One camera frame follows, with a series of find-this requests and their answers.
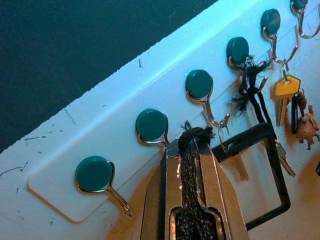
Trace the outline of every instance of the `wall hook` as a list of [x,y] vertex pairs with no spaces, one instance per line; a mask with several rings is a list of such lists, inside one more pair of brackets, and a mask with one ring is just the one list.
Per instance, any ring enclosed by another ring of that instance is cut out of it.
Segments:
[[123,214],[133,217],[134,212],[126,200],[112,187],[115,165],[101,156],[90,156],[79,163],[75,170],[78,189],[87,194],[107,192],[123,208]]
[[[299,20],[299,34],[304,39],[311,39],[317,33],[320,31],[320,23],[318,24],[318,27],[315,29],[315,32],[311,35],[307,35],[303,31],[303,25],[304,25],[304,17],[305,17],[305,11],[308,5],[308,0],[291,0],[290,2],[290,8],[291,11],[298,16]],[[318,5],[318,11],[319,11],[319,17],[320,17],[320,4]]]
[[217,121],[212,114],[211,105],[210,105],[210,96],[214,88],[214,81],[213,78],[207,73],[205,70],[193,70],[191,71],[185,80],[185,90],[186,90],[186,97],[189,101],[204,105],[204,110],[206,115],[211,122],[211,124],[218,128],[218,136],[220,140],[221,147],[224,152],[228,152],[230,147],[232,146],[229,144],[225,146],[221,137],[221,130],[226,128],[228,138],[230,138],[229,129],[228,129],[228,122],[230,119],[230,114],[226,114],[224,119],[221,121]]
[[243,69],[247,60],[252,60],[249,55],[249,44],[242,36],[233,37],[226,46],[226,57],[228,65],[233,69]]
[[168,118],[155,109],[143,110],[135,121],[135,130],[138,140],[144,144],[163,144],[167,147],[168,141]]
[[294,27],[295,29],[295,38],[296,38],[296,44],[290,54],[290,57],[288,59],[280,60],[277,57],[277,40],[278,40],[278,33],[280,28],[280,13],[276,9],[269,9],[264,11],[261,17],[261,31],[265,38],[271,40],[272,42],[272,59],[281,65],[287,64],[295,55],[296,51],[299,48],[300,45],[300,38],[298,33],[297,26]]

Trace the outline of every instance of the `metal hook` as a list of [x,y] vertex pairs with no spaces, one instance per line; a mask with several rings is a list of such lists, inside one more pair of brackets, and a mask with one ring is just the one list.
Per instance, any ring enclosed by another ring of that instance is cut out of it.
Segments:
[[262,82],[261,82],[260,86],[259,86],[259,89],[258,89],[258,92],[257,92],[257,93],[259,93],[259,92],[261,92],[261,91],[262,91],[262,89],[264,88],[264,86],[265,86],[265,85],[266,85],[266,83],[267,83],[267,80],[268,80],[268,77],[267,77],[267,76],[265,76],[265,77],[263,78],[263,80],[262,80]]
[[300,38],[299,38],[299,33],[298,33],[298,28],[297,26],[294,26],[294,29],[295,29],[295,39],[296,39],[296,44],[290,54],[290,57],[288,59],[284,59],[284,60],[280,60],[278,57],[277,57],[277,39],[278,39],[278,33],[279,33],[279,29],[276,31],[275,34],[268,34],[267,31],[266,31],[266,27],[264,26],[262,28],[262,33],[263,35],[270,39],[271,42],[272,42],[272,59],[278,63],[278,64],[281,64],[281,65],[284,65],[284,64],[287,64],[292,58],[293,56],[295,55],[296,51],[298,50],[299,48],[299,45],[300,45]]
[[[295,14],[296,16],[298,16],[298,20],[299,20],[299,34],[302,38],[304,39],[311,39],[313,38],[315,35],[317,35],[317,33],[320,31],[320,23],[318,24],[318,27],[315,29],[315,32],[311,35],[307,35],[304,33],[303,31],[303,24],[304,24],[304,17],[305,17],[305,11],[307,9],[307,5],[308,2],[305,4],[305,6],[302,9],[297,9],[294,6],[294,1],[292,1],[290,3],[290,8],[291,11],[293,12],[293,14]],[[319,17],[320,17],[320,4],[318,5],[318,11],[319,11]]]
[[227,153],[229,150],[230,150],[230,148],[232,147],[232,143],[229,143],[228,144],[228,147],[226,147],[225,145],[224,145],[224,141],[222,140],[222,137],[221,137],[221,126],[224,126],[225,128],[226,128],[226,132],[227,132],[227,134],[228,134],[228,139],[230,138],[230,134],[229,134],[229,129],[228,129],[228,126],[227,126],[227,124],[226,123],[228,123],[228,121],[229,121],[229,118],[230,118],[230,114],[228,113],[225,117],[224,117],[224,119],[222,119],[221,121],[220,121],[220,124],[219,124],[219,126],[218,126],[218,136],[219,136],[219,140],[220,140],[220,145],[221,145],[221,148],[222,148],[222,150],[225,152],[225,153]]
[[165,127],[165,131],[163,134],[163,139],[161,140],[145,140],[141,137],[140,133],[138,133],[138,140],[141,143],[144,144],[163,144],[164,147],[168,147],[168,145],[170,144],[169,140],[168,140],[168,128],[169,128],[169,123],[168,123],[168,118],[167,115],[163,114],[165,116],[165,121],[166,121],[166,127]]
[[204,109],[205,109],[206,115],[208,116],[209,121],[211,122],[211,124],[212,124],[213,126],[215,126],[215,127],[218,128],[218,136],[219,136],[219,139],[220,139],[221,147],[222,147],[223,151],[224,151],[225,153],[227,153],[228,150],[229,150],[230,147],[231,147],[231,144],[229,144],[228,147],[226,147],[226,146],[223,144],[223,140],[222,140],[222,137],[221,137],[221,129],[222,129],[222,128],[226,128],[227,134],[228,134],[228,139],[229,139],[229,138],[230,138],[230,134],[229,134],[229,129],[228,129],[228,126],[227,126],[227,125],[228,125],[228,122],[229,122],[229,119],[230,119],[230,114],[229,114],[229,113],[226,114],[226,115],[224,116],[224,119],[222,119],[220,122],[218,122],[218,121],[215,119],[215,117],[214,117],[213,114],[212,114],[211,105],[210,105],[210,96],[211,96],[212,91],[213,91],[213,84],[211,85],[210,92],[207,94],[205,100],[190,96],[190,92],[189,92],[188,90],[186,90],[186,97],[187,97],[188,100],[191,101],[191,102],[204,105]]
[[111,170],[112,170],[112,175],[111,175],[110,181],[108,183],[108,188],[103,188],[103,189],[94,190],[94,191],[87,191],[87,190],[81,188],[79,186],[79,184],[77,185],[77,187],[80,191],[87,193],[87,194],[96,194],[96,193],[103,193],[103,192],[110,193],[111,196],[114,198],[114,200],[117,203],[119,203],[120,206],[123,208],[123,214],[125,216],[132,218],[134,216],[134,212],[133,212],[132,208],[129,206],[127,201],[112,187],[112,183],[114,181],[115,172],[116,172],[115,165],[111,161],[107,161],[107,163],[111,165]]
[[[248,55],[248,56],[246,57],[245,62],[247,62],[248,60],[253,61],[253,59],[254,59],[253,56]],[[229,57],[228,57],[227,63],[228,63],[228,65],[229,65],[232,69],[237,69],[237,70],[238,70],[238,69],[243,69],[243,68],[244,68],[244,62],[242,62],[242,63],[240,63],[240,64],[233,63],[233,62],[232,62],[232,56],[229,56]]]

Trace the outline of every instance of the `brass key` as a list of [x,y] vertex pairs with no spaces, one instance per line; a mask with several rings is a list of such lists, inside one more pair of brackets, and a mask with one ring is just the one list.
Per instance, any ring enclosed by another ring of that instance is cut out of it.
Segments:
[[287,113],[287,105],[291,98],[300,89],[301,80],[292,76],[285,75],[275,84],[275,95],[280,97],[280,105],[277,111],[276,125],[282,126]]

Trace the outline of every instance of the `frayed black string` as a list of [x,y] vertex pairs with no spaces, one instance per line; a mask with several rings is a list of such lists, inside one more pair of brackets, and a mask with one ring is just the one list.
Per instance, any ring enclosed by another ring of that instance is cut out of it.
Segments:
[[[253,60],[246,61],[244,63],[244,67],[239,68],[242,71],[242,82],[240,84],[240,88],[238,91],[238,93],[240,94],[240,97],[232,98],[232,101],[240,102],[240,107],[239,107],[240,114],[247,109],[248,102],[250,102],[254,108],[254,112],[259,123],[267,122],[273,128],[273,125],[266,107],[266,103],[264,100],[264,96],[256,87],[257,75],[269,69],[271,62],[272,62],[272,59],[268,61],[262,61],[259,64],[255,65]],[[260,105],[258,104],[258,101],[256,100],[256,97],[255,97],[256,94],[258,96],[261,108],[260,108]]]
[[210,144],[211,139],[214,137],[211,126],[207,126],[205,129],[201,127],[192,128],[190,123],[185,121],[184,129],[185,132],[182,133],[178,140],[178,148],[181,156],[184,156],[186,153],[192,139],[197,138],[200,142]]

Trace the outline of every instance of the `green round knob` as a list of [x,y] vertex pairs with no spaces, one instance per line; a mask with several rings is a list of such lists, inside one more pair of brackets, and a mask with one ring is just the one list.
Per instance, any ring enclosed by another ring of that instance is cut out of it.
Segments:
[[308,0],[291,0],[295,9],[303,9],[307,4]]
[[280,13],[277,9],[269,9],[263,12],[260,25],[261,29],[265,27],[268,34],[275,34],[280,28]]
[[207,96],[214,84],[212,77],[205,70],[192,70],[185,80],[185,89],[193,98]]
[[167,128],[167,117],[162,112],[148,108],[135,121],[135,130],[147,141],[159,138]]
[[87,192],[101,190],[112,178],[112,166],[101,156],[84,159],[75,170],[75,180]]
[[242,36],[233,37],[226,46],[226,57],[235,64],[244,63],[249,56],[249,44]]

